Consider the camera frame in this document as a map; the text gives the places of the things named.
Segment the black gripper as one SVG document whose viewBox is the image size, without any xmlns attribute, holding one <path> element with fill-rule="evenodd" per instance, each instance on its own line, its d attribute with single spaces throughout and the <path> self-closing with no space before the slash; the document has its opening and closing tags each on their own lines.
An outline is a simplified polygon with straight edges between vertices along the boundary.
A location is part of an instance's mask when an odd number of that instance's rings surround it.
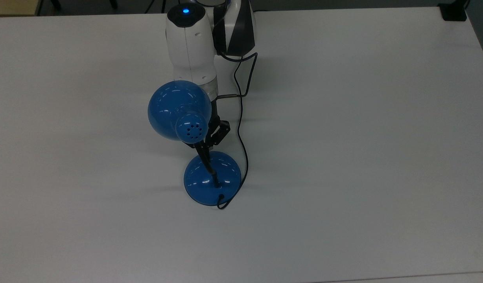
<svg viewBox="0 0 483 283">
<path fill-rule="evenodd" d="M 209 151 L 213 150 L 214 146 L 220 145 L 222 140 L 230 132 L 230 123 L 225 120 L 220 120 L 218 115 L 217 100 L 211 101 L 211 116 L 208 123 L 208 132 L 205 138 L 205 145 Z"/>
</svg>

